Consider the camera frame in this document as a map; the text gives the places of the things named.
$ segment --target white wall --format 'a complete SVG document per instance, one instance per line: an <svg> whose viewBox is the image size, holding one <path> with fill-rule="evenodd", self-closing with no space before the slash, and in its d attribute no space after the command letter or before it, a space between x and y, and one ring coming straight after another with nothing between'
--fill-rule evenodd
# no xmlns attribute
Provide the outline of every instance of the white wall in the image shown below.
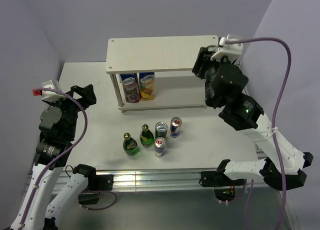
<svg viewBox="0 0 320 230"><path fill-rule="evenodd" d="M109 38L252 37L271 0L26 0L65 62L105 61Z"/></svg>
<svg viewBox="0 0 320 230"><path fill-rule="evenodd" d="M256 37L274 36L292 51L292 68L280 103L277 125L303 152L312 152L312 166L305 169L306 185L289 195L302 229L320 225L320 64L319 0L272 0ZM271 117L285 74L287 57L276 43L252 43L243 58L249 91Z"/></svg>
<svg viewBox="0 0 320 230"><path fill-rule="evenodd" d="M39 140L45 104L32 89L57 78L61 62L24 0L0 0L0 229L11 225Z"/></svg>

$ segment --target white table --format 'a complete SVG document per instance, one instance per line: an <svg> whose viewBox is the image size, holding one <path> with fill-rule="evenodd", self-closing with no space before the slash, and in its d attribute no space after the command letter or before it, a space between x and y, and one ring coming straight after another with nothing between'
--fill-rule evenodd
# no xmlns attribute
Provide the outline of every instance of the white table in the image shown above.
<svg viewBox="0 0 320 230"><path fill-rule="evenodd" d="M65 63L60 77L64 92L73 85L93 84L97 104L87 109L88 129L83 140L71 152L72 166L87 164L97 170L172 170L216 168L221 160L252 161L257 159L254 144L218 117L219 109L190 108L146 110L120 113L114 87L106 74L106 63ZM153 148L143 148L139 134L143 124L154 133L158 121L170 123L172 117L182 119L181 134L167 137L165 155L158 158ZM77 139L84 127L79 114ZM138 156L125 154L123 135L129 132L140 146Z"/></svg>

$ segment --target shelf top panel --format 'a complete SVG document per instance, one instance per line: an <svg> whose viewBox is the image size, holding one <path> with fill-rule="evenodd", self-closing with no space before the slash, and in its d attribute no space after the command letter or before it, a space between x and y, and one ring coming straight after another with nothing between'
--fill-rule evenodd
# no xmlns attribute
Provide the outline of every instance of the shelf top panel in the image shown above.
<svg viewBox="0 0 320 230"><path fill-rule="evenodd" d="M109 39L108 74L192 70L201 47L218 45L216 35Z"/></svg>
<svg viewBox="0 0 320 230"><path fill-rule="evenodd" d="M127 111L118 110L115 89L105 72L106 63L65 63L60 77L64 92L71 86L93 84L96 105L90 106L88 127L83 140L70 153L67 164L87 164L97 170L154 170L216 168L221 160L257 160L253 142L226 124L218 114L221 109L189 108ZM182 72L163 72L157 78L172 77ZM172 117L182 119L181 134L167 137L165 155L155 156L153 148L143 148L139 135L143 124L155 132L159 121L170 123ZM84 118L78 115L75 139L83 131ZM138 141L140 154L129 157L123 150L124 133Z"/></svg>

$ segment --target green bottle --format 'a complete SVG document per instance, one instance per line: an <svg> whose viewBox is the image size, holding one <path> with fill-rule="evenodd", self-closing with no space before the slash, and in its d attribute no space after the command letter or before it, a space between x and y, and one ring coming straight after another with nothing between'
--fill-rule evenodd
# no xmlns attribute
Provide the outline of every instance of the green bottle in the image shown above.
<svg viewBox="0 0 320 230"><path fill-rule="evenodd" d="M139 152L139 147L136 140L134 140L129 133L125 133L123 137L124 137L123 149L125 153L128 154L129 156L136 155Z"/></svg>
<svg viewBox="0 0 320 230"><path fill-rule="evenodd" d="M149 130L147 124L142 125L142 131L140 133L140 141L146 148L151 147L154 144L155 138L153 133Z"/></svg>

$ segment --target shelf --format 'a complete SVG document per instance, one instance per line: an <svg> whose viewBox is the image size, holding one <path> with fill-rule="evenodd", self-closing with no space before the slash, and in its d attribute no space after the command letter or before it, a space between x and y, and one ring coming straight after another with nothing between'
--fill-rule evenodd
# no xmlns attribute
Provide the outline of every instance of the shelf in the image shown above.
<svg viewBox="0 0 320 230"><path fill-rule="evenodd" d="M106 72L124 74L192 70L201 47L216 35L109 39Z"/></svg>
<svg viewBox="0 0 320 230"><path fill-rule="evenodd" d="M151 110L205 106L205 83L191 71L156 73L154 88L154 100L126 103L123 88L120 86L124 106L118 109Z"/></svg>

